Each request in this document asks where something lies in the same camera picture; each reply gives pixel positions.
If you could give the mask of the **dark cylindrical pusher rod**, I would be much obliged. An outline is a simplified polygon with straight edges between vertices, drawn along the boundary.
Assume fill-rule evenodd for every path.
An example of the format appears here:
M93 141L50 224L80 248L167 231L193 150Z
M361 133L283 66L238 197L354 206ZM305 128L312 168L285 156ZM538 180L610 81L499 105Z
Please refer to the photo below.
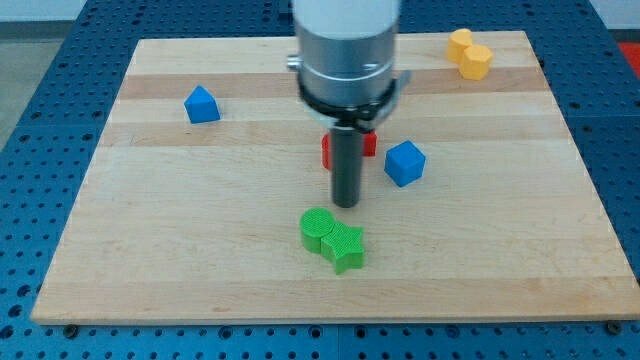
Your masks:
M333 128L329 134L332 201L352 208L360 199L363 135L356 130Z

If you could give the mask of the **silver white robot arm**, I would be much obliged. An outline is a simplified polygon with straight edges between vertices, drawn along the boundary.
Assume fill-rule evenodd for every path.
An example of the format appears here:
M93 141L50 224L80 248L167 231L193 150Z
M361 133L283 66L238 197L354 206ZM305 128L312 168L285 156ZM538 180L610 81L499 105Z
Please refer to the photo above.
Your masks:
M360 199L364 136L394 111L410 80L394 75L400 0L297 0L292 3L297 73L307 111L329 130L331 198Z

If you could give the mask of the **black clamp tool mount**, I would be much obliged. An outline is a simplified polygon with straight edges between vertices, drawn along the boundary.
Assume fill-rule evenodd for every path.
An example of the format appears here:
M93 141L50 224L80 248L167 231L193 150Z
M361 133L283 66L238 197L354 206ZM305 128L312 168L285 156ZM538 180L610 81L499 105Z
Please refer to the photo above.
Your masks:
M402 92L412 78L410 70L393 78L385 92L374 100L362 105L338 106L318 100L302 81L297 78L299 97L311 117L326 128L352 129L360 133L373 132L395 110Z

